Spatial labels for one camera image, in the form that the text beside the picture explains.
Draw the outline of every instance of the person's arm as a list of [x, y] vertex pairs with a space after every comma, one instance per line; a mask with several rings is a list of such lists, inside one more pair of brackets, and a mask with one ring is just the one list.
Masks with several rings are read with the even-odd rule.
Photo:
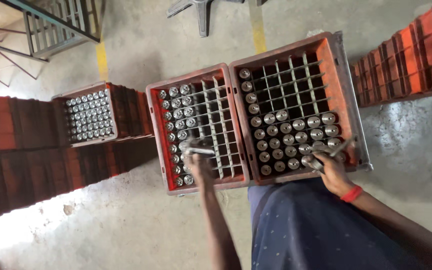
[[[355, 186], [346, 175], [343, 164], [324, 154], [314, 155], [324, 163], [325, 174], [321, 174], [321, 178], [330, 192], [342, 197]], [[363, 191], [351, 204], [362, 211], [378, 229], [432, 269], [432, 232], [394, 211], [367, 192]]]
[[209, 251], [215, 270], [240, 270], [241, 263], [230, 230], [213, 187], [212, 169], [204, 157], [194, 154], [185, 159], [201, 195], [201, 205], [209, 238]]

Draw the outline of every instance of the blue garment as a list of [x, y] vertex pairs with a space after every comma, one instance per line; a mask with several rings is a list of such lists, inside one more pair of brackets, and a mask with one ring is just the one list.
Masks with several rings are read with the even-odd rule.
[[248, 189], [252, 269], [423, 269], [321, 178]]

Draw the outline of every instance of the concrete floor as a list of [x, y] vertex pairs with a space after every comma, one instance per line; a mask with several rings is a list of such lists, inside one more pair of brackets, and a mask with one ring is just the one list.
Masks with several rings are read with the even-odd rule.
[[[215, 1], [210, 35], [198, 36], [195, 8], [172, 19], [173, 0], [106, 3], [103, 35], [109, 81], [143, 91], [147, 84], [255, 53], [248, 3]], [[375, 48], [427, 0], [269, 0], [262, 7], [268, 50], [310, 31], [345, 34], [350, 60]], [[13, 25], [22, 29], [22, 24]], [[26, 37], [5, 45], [25, 48]], [[0, 95], [49, 100], [99, 81], [95, 45], [82, 44], [49, 64], [11, 56], [38, 80], [6, 69]], [[0, 58], [0, 67], [8, 65]], [[375, 197], [432, 231], [432, 97], [360, 110], [374, 171], [351, 178]], [[245, 188], [219, 192], [245, 269], [251, 227]], [[0, 217], [0, 261], [8, 269], [207, 269], [206, 234], [196, 195], [167, 196], [159, 161]]]

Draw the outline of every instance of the red wristband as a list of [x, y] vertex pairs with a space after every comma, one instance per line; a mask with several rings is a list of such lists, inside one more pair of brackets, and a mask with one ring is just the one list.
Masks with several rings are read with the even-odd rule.
[[354, 201], [357, 197], [359, 197], [361, 193], [363, 193], [363, 188], [358, 185], [355, 185], [353, 188], [351, 188], [350, 191], [348, 191], [348, 193], [341, 196], [340, 199], [347, 203], [350, 203]]

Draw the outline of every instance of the person's hand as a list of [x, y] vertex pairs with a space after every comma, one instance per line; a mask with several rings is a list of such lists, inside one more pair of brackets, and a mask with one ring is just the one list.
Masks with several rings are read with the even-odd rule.
[[338, 197], [342, 197], [355, 186], [340, 163], [323, 153], [314, 153], [324, 163], [324, 173], [321, 173], [322, 181], [326, 188]]
[[199, 154], [188, 155], [184, 164], [188, 166], [198, 187], [213, 190], [213, 169], [206, 158]]

